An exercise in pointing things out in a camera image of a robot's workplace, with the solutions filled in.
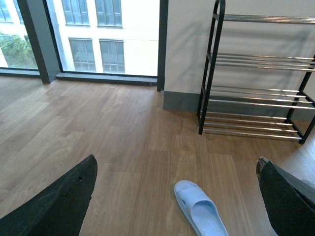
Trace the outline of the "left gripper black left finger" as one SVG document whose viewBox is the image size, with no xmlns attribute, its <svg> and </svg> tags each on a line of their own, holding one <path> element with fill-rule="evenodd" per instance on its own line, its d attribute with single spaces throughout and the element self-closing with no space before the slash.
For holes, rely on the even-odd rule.
<svg viewBox="0 0 315 236">
<path fill-rule="evenodd" d="M 89 207 L 97 161 L 89 155 L 0 220 L 2 236 L 77 236 Z"/>
</svg>

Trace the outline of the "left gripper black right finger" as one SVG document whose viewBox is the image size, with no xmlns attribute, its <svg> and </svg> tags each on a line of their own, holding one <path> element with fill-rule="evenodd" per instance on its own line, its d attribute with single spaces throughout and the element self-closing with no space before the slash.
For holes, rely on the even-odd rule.
<svg viewBox="0 0 315 236">
<path fill-rule="evenodd" d="M 265 157 L 256 175 L 270 224 L 279 236 L 315 234 L 315 184 L 300 180 Z"/>
</svg>

